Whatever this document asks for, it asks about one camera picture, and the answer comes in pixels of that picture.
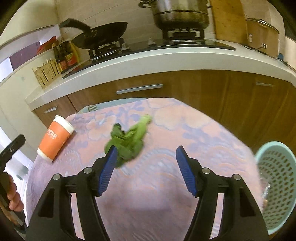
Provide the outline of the person left hand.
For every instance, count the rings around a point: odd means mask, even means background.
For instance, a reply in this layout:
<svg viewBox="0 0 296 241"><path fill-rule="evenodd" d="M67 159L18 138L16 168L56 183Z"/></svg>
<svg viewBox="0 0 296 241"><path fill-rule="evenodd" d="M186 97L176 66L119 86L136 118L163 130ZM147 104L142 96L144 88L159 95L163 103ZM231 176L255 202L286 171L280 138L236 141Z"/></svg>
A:
<svg viewBox="0 0 296 241"><path fill-rule="evenodd" d="M10 188L7 192L7 197L9 202L9 208L12 211L15 212L21 212L24 209L24 204L21 200L20 194L17 192L16 184L14 183L14 180L11 175L8 175L9 177L9 184Z"/></svg>

